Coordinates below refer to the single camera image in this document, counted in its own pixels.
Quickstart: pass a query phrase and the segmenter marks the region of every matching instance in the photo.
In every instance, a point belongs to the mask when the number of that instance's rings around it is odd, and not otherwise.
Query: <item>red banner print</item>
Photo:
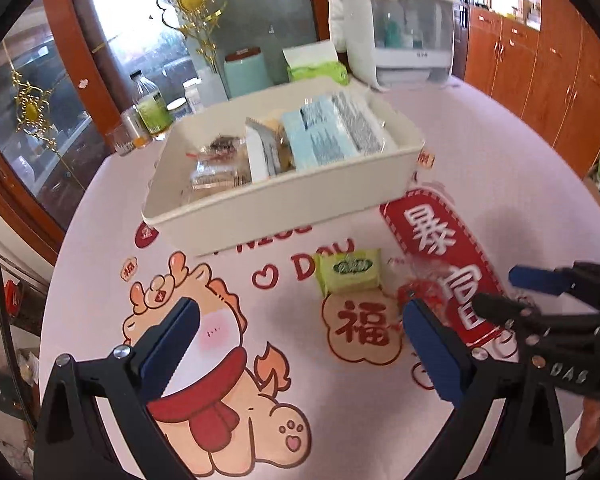
[[[440,258],[453,267],[442,285],[451,296],[446,316],[468,346],[482,346],[502,329],[475,315],[471,300],[477,292],[504,294],[484,252],[464,222],[437,193],[410,190],[400,200],[380,206],[405,254]]]

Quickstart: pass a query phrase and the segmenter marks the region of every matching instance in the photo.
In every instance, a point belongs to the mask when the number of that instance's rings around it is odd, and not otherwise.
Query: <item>wooden cabinet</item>
[[[491,97],[518,117],[522,115],[531,85],[537,47],[535,30],[503,20]]]
[[[568,0],[542,0],[536,68],[522,120],[552,146],[573,94],[582,23]]]
[[[600,40],[584,26],[582,52],[554,149],[578,176],[585,176],[600,154]]]
[[[502,18],[494,12],[472,7],[469,27],[464,81],[491,95],[498,63]]]

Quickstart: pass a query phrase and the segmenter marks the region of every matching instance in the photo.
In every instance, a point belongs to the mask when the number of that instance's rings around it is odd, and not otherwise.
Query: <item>glass bottle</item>
[[[134,103],[142,118],[142,122],[152,137],[166,130],[173,118],[160,94],[160,89],[142,75],[142,71],[133,72],[130,76],[135,83]]]

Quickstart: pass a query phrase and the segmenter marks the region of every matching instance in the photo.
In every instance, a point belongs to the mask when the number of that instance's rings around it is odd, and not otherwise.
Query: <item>heart symbol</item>
[[[269,290],[273,288],[278,283],[278,278],[280,274],[278,272],[278,268],[275,265],[267,264],[262,270],[256,270],[251,277],[251,283],[253,286],[261,290]]]
[[[291,452],[295,453],[298,451],[298,449],[300,449],[300,444],[302,444],[302,441],[300,440],[299,436],[287,435],[285,444]]]

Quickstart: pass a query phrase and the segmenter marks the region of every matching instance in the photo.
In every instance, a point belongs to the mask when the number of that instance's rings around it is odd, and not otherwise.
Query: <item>white storage box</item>
[[[200,256],[400,198],[424,143],[410,120],[371,92],[369,106],[398,147],[307,171],[290,171],[181,205],[189,182],[186,157],[217,136],[244,136],[247,117],[278,118],[342,87],[330,78],[302,80],[239,97],[187,116],[172,127],[142,217],[180,250]]]

